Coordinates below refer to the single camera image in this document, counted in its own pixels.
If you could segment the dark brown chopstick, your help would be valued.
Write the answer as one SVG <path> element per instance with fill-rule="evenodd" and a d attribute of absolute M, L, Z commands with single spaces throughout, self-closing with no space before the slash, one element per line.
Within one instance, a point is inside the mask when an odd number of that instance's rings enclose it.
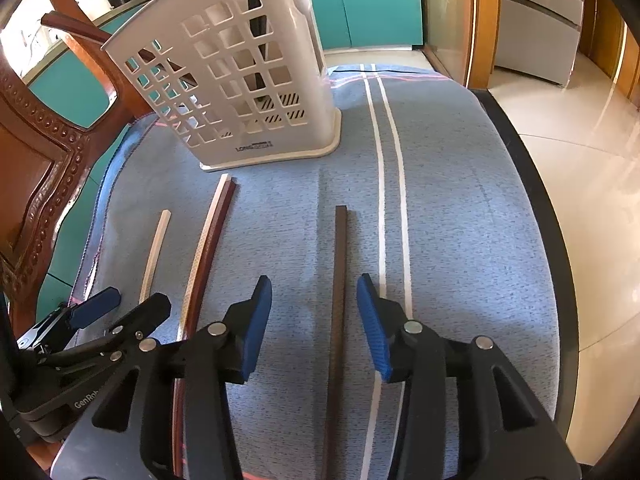
<path fill-rule="evenodd" d="M 333 458 L 336 439 L 337 421 L 340 412 L 341 388 L 343 383 L 344 358 L 344 314 L 347 266 L 347 216 L 345 205 L 335 207 L 334 214 L 334 265 L 331 308 L 331 337 L 328 369 L 328 385 L 326 386 L 326 421 L 323 430 L 322 479 L 333 479 Z"/>

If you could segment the dark red chopstick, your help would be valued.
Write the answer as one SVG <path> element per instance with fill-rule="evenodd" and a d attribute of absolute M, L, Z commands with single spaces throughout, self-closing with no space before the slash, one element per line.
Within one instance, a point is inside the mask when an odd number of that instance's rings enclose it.
<path fill-rule="evenodd" d="M 218 181 L 212 202 L 209 205 L 198 246 L 192 261 L 191 271 L 186 282 L 181 318 L 177 332 L 177 340 L 184 341 L 192 337 L 198 327 L 202 301 L 206 289 L 210 269 L 212 268 L 216 249 L 220 239 L 224 220 L 236 184 L 230 174 L 222 174 Z M 174 474 L 183 478 L 183 380 L 175 381 L 174 403 L 172 404 L 172 466 Z"/>

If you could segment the cream white chopstick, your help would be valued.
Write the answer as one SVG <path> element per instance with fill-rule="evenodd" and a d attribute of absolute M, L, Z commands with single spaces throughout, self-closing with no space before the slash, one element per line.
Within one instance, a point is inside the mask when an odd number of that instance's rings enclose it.
<path fill-rule="evenodd" d="M 160 258 L 160 251 L 162 250 L 164 238 L 168 228 L 168 224 L 171 218 L 171 211 L 164 209 L 160 213 L 155 233 L 152 240 L 151 249 L 149 251 L 148 258 L 146 259 L 146 265 L 143 273 L 142 284 L 139 294 L 139 302 L 145 302 L 151 295 L 151 287 L 154 280 L 155 270 L 157 267 L 158 258 Z"/>

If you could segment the teal lower kitchen cabinets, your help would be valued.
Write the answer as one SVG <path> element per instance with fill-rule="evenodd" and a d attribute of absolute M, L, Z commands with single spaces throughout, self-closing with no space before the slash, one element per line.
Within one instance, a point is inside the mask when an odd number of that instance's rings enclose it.
<path fill-rule="evenodd" d="M 312 0 L 326 50 L 413 47 L 423 41 L 421 0 Z"/>

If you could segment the carved brown wooden chair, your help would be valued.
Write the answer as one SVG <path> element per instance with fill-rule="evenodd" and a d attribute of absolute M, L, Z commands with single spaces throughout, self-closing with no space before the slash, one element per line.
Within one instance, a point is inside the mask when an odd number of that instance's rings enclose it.
<path fill-rule="evenodd" d="M 50 1 L 52 11 L 93 24 L 75 0 Z M 1 0 L 3 23 L 21 2 Z M 122 128 L 151 111 L 102 46 L 64 35 L 108 99 L 107 110 L 89 127 L 55 113 L 9 62 L 1 63 L 1 296 L 8 300 L 1 311 L 17 337 L 36 322 L 58 230 L 92 167 Z"/>

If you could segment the blue striped table cloth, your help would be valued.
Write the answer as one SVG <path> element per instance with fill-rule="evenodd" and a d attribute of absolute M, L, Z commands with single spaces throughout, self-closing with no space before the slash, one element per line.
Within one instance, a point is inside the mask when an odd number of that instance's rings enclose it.
<path fill-rule="evenodd" d="M 341 66 L 331 154 L 236 168 L 200 320 L 217 321 L 268 276 L 273 303 L 256 370 L 228 396 L 243 470 L 317 479 L 326 419 L 334 211 L 348 210 L 344 387 L 337 479 L 383 479 L 401 388 L 376 377 L 356 306 L 382 295 L 444 337 L 492 338 L 553 411 L 559 327 L 528 196 L 472 92 L 430 70 Z"/>

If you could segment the white plastic utensil basket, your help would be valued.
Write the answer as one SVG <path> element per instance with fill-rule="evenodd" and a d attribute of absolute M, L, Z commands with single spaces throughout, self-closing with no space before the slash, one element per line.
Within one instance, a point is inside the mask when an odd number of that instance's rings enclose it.
<path fill-rule="evenodd" d="M 268 32 L 255 38 L 250 19 L 261 15 Z M 205 171 L 320 157 L 340 143 L 311 0 L 262 0 L 254 10 L 247 0 L 152 0 L 102 50 Z M 184 74 L 198 85 L 186 88 Z M 266 86 L 250 90 L 256 74 Z M 268 98 L 265 110 L 258 96 Z"/>

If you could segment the grey refrigerator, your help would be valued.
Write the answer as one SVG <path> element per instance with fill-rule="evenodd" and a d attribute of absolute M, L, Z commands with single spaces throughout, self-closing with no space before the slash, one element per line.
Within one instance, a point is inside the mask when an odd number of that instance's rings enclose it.
<path fill-rule="evenodd" d="M 495 66 L 566 86 L 582 14 L 584 0 L 501 0 Z"/>

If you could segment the wooden glass door frame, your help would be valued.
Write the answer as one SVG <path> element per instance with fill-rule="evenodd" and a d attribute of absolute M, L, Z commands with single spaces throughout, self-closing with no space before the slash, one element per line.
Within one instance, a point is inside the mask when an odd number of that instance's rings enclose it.
<path fill-rule="evenodd" d="M 501 0 L 422 0 L 423 52 L 439 73 L 486 90 L 494 71 Z"/>

